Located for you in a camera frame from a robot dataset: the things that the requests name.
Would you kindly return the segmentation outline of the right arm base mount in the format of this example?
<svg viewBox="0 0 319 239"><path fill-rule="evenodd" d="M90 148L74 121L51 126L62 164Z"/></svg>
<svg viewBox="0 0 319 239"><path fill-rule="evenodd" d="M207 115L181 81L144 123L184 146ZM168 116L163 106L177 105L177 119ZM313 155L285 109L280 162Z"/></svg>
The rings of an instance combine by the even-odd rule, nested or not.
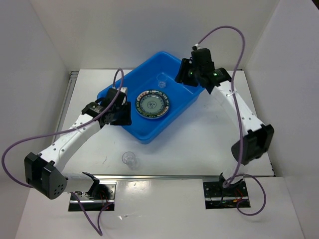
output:
<svg viewBox="0 0 319 239"><path fill-rule="evenodd" d="M250 208L249 195L245 181L240 182L235 189L225 191L221 189L218 182L203 182L205 208L210 209L232 209Z"/></svg>

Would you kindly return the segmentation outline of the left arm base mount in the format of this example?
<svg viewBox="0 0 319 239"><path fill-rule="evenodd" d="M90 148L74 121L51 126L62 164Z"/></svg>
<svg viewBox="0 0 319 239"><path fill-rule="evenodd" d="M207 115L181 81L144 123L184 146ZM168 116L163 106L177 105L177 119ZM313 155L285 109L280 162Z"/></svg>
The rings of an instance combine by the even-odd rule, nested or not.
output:
<svg viewBox="0 0 319 239"><path fill-rule="evenodd" d="M87 212L97 212L105 206L105 211L114 211L116 185L116 181L102 180L95 196L89 196L87 193L80 191L75 192L75 196L70 196L68 211L82 211L76 198L79 199L83 208Z"/></svg>

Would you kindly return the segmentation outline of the blue floral pattern plate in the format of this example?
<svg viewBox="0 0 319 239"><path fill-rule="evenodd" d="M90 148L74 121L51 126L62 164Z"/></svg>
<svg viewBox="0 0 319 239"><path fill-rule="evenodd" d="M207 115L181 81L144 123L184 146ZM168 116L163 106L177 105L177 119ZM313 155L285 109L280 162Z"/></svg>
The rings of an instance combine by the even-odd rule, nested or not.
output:
<svg viewBox="0 0 319 239"><path fill-rule="evenodd" d="M160 94L148 93L138 96L136 100L137 112L148 118L159 117L167 106L166 99Z"/></svg>

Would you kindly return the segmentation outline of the white plate dark teal rim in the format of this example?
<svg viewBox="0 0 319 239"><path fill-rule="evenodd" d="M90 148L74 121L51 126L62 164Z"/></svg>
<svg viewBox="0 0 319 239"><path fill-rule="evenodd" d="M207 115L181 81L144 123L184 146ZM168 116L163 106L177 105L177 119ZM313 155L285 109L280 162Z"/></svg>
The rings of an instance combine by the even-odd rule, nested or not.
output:
<svg viewBox="0 0 319 239"><path fill-rule="evenodd" d="M145 90L135 100L137 113L146 119L163 117L170 109L168 95L160 90Z"/></svg>

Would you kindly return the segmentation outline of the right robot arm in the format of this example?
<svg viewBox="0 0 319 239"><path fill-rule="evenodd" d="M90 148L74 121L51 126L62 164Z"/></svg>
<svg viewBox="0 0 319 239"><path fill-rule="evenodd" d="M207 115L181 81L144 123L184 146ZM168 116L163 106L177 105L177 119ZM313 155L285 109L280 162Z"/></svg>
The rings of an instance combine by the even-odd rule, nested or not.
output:
<svg viewBox="0 0 319 239"><path fill-rule="evenodd" d="M219 176L218 188L224 196L239 186L246 165L268 151L274 135L272 125L265 125L239 95L233 78L224 68L215 68L210 50L198 45L193 46L190 58L182 59L175 78L177 83L205 88L238 126L239 140L231 147L235 163Z"/></svg>

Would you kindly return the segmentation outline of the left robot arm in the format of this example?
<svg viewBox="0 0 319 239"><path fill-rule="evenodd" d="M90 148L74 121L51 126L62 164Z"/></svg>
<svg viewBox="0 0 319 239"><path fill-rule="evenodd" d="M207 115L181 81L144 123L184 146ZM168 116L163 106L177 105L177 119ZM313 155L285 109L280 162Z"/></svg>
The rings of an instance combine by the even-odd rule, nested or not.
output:
<svg viewBox="0 0 319 239"><path fill-rule="evenodd" d="M94 199L100 192L100 180L93 174L63 173L67 162L80 147L106 125L131 125L131 103L128 89L110 88L105 97L90 102L76 122L48 148L39 154L29 153L24 159L26 182L53 200L63 192L82 192Z"/></svg>

